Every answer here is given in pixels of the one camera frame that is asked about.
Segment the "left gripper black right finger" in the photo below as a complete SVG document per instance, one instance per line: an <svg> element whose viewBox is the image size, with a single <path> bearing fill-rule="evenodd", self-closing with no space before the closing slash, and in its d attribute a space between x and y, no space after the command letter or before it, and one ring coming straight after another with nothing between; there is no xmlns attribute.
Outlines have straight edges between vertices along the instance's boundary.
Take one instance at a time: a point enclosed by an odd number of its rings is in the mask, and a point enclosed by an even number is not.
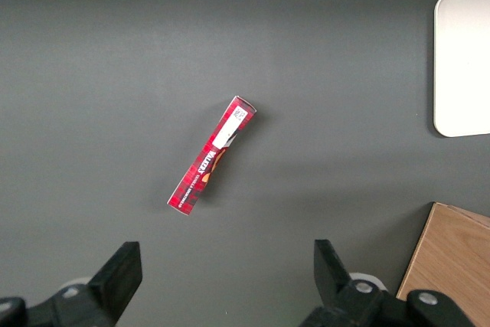
<svg viewBox="0 0 490 327"><path fill-rule="evenodd" d="M415 289L405 301L367 279L353 279L329 240L314 243L314 280L322 305L302 326L473 326L446 294Z"/></svg>

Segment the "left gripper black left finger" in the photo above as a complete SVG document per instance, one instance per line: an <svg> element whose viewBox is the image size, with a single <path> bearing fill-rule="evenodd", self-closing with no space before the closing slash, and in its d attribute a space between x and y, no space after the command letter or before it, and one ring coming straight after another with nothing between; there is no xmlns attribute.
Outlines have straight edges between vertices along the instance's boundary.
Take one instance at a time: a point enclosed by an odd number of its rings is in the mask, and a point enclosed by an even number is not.
<svg viewBox="0 0 490 327"><path fill-rule="evenodd" d="M2 326L115 326L142 282L140 244L125 242L85 281L71 282L36 306L1 298Z"/></svg>

